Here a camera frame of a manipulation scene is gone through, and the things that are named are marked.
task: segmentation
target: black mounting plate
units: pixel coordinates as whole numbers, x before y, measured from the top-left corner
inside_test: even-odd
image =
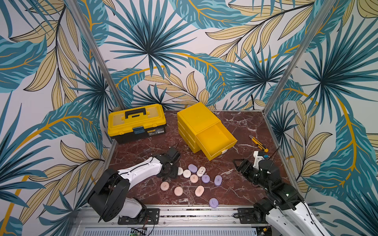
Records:
[[[238,208],[237,212],[241,214],[251,214],[254,211],[253,208]],[[250,216],[241,216],[239,218],[241,224],[261,224],[261,222],[257,222],[253,215]]]
[[[159,217],[160,217],[160,209],[159,208],[147,208],[146,209],[146,215],[148,215],[149,219],[146,223],[146,225],[157,225],[159,223]],[[140,218],[130,218],[127,216],[120,216],[118,218],[118,224],[119,225],[143,225],[145,219]]]

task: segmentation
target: toolbox latch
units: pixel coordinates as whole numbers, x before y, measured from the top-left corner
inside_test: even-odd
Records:
[[[135,128],[133,128],[133,131],[134,131],[135,134],[144,133],[144,127],[143,126],[135,127]]]

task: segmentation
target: toolbox handle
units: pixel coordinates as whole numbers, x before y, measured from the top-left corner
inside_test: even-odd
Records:
[[[146,115],[147,112],[146,112],[146,108],[139,108],[139,109],[135,109],[135,110],[131,110],[131,111],[125,111],[125,118],[127,119],[129,117],[129,115],[132,115],[132,114],[138,114],[138,113],[141,113],[143,112],[143,115]]]

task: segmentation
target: yellow utility knife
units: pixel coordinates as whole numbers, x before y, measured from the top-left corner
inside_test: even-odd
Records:
[[[257,140],[257,138],[253,137],[252,135],[249,136],[252,141],[261,149],[263,150],[264,152],[268,152],[268,149],[260,142]]]

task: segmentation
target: yellow toolbox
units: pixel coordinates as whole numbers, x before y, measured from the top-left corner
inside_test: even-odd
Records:
[[[126,143],[164,134],[166,125],[163,107],[153,104],[110,113],[108,134],[118,143]]]
[[[195,153],[209,160],[225,153],[237,140],[205,105],[197,103],[177,113],[178,132]]]

